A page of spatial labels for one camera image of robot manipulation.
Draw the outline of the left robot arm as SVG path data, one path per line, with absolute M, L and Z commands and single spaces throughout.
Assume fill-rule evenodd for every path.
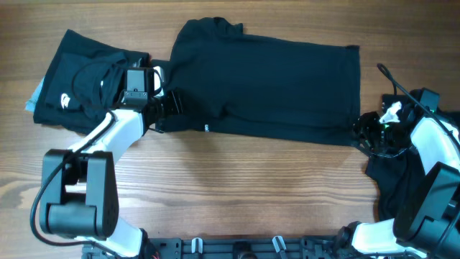
M 163 88 L 161 67 L 128 68 L 119 100 L 87 137 L 49 150 L 29 216 L 33 235 L 53 247 L 80 245 L 83 258 L 160 258 L 147 233 L 119 216 L 115 165 L 152 124 L 181 110 Z

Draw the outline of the black polo shirt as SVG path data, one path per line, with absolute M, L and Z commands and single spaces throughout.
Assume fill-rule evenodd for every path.
M 191 19 L 159 61 L 179 114 L 158 127 L 350 146 L 360 115 L 356 45 L 249 35 L 221 17 Z

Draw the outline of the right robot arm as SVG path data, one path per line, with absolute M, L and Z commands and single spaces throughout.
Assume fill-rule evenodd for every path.
M 385 94 L 381 113 L 359 118 L 381 219 L 343 227 L 331 245 L 337 258 L 459 257 L 459 131 L 438 103 L 426 88 Z

